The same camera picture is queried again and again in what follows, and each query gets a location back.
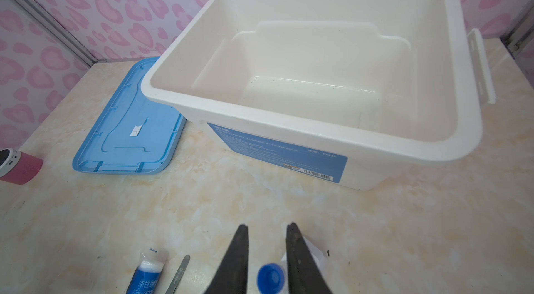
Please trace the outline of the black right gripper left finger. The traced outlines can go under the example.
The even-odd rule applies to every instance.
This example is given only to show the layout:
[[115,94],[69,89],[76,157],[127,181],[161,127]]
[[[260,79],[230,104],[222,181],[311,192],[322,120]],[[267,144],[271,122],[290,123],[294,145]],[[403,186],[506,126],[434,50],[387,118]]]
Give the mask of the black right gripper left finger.
[[248,226],[241,224],[205,293],[247,293],[248,259]]

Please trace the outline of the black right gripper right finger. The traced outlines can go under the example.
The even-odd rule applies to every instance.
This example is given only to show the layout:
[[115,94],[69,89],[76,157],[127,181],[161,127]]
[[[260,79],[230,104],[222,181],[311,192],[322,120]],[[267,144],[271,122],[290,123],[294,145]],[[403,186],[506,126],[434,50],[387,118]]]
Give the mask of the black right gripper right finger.
[[332,293],[296,223],[286,229],[286,264],[289,293]]

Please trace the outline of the white test tube rack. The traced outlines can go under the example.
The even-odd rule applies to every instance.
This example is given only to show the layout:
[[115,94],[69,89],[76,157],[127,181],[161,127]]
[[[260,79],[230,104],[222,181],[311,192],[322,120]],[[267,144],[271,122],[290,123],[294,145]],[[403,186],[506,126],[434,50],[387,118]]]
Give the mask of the white test tube rack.
[[[314,259],[316,266],[318,267],[319,271],[322,273],[326,265],[327,256],[322,250],[317,248],[317,246],[315,246],[313,242],[311,242],[306,235],[303,235],[303,238],[304,238],[304,241],[306,243],[308,250],[310,251],[312,255],[312,258]],[[285,271],[287,271],[287,253],[285,253],[282,259],[280,260],[280,265]]]

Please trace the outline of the metal tweezers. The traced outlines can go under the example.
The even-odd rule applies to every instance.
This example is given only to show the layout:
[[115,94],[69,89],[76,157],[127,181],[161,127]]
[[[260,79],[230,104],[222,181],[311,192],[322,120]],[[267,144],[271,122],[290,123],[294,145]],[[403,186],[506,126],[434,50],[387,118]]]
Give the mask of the metal tweezers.
[[184,276],[184,273],[189,265],[189,262],[191,260],[190,255],[186,255],[182,262],[179,265],[179,268],[177,269],[175,276],[173,277],[171,283],[169,284],[169,287],[165,294],[175,294],[177,287],[179,286],[179,283],[182,281],[182,278]]

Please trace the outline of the white blue wrapped roll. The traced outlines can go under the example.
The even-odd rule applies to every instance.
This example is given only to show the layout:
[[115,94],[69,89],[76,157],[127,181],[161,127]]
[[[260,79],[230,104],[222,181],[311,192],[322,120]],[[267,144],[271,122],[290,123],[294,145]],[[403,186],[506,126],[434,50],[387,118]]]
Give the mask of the white blue wrapped roll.
[[168,251],[165,248],[142,250],[139,263],[125,293],[153,294],[167,259]]

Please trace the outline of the blue plastic box lid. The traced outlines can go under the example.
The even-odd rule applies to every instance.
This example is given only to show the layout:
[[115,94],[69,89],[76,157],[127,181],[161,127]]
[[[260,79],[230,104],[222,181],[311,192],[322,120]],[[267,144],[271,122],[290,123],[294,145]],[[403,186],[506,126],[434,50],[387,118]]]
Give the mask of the blue plastic box lid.
[[129,70],[76,153],[74,170],[153,175],[169,165],[186,119],[141,91],[144,76],[157,60],[142,59]]

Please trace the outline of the white plastic storage box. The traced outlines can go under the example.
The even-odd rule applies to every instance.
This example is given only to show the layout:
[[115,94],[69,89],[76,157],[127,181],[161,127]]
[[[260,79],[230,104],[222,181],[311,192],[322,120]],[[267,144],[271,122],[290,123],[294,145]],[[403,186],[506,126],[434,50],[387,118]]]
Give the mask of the white plastic storage box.
[[142,91],[227,150],[368,191],[473,152],[489,70],[460,0],[209,0]]

